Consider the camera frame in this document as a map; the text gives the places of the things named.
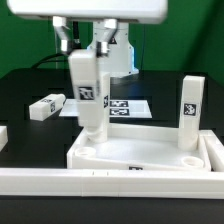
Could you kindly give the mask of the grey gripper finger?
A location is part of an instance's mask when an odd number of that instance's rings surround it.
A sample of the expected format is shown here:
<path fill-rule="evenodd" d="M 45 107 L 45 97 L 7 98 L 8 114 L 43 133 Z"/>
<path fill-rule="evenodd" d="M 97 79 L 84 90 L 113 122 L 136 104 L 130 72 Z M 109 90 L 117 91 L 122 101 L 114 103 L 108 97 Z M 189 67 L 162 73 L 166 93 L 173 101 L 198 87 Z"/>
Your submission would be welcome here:
<path fill-rule="evenodd" d="M 53 27 L 61 41 L 61 52 L 69 55 L 72 51 L 72 42 L 68 34 L 67 19 L 65 17 L 54 16 Z"/>
<path fill-rule="evenodd" d="M 118 29 L 118 21 L 116 19 L 104 20 L 104 33 L 99 41 L 96 42 L 96 56 L 104 57 L 109 54 L 109 42 L 115 36 Z"/>

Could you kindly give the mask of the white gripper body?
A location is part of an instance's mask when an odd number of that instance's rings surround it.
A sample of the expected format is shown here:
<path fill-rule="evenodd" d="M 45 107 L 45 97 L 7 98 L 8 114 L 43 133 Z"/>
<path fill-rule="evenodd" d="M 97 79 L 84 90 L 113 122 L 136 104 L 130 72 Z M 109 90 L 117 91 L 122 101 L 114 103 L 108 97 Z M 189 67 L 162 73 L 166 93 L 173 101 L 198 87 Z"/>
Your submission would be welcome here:
<path fill-rule="evenodd" d="M 66 17 L 76 21 L 117 19 L 159 24 L 167 16 L 168 0 L 6 0 L 10 11 L 23 18 Z"/>

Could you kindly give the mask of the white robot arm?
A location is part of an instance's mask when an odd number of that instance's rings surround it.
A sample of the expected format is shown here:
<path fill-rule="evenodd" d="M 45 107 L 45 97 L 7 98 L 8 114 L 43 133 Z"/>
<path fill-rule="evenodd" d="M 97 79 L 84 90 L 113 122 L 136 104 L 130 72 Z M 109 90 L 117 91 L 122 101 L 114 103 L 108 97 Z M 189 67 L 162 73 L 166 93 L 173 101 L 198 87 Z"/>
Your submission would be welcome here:
<path fill-rule="evenodd" d="M 74 49 L 74 40 L 66 33 L 67 22 L 92 22 L 88 49 L 104 56 L 100 68 L 115 78 L 138 73 L 128 40 L 129 24 L 160 24 L 168 12 L 168 0 L 7 0 L 7 5 L 22 18 L 52 19 L 61 51 L 67 55 Z"/>

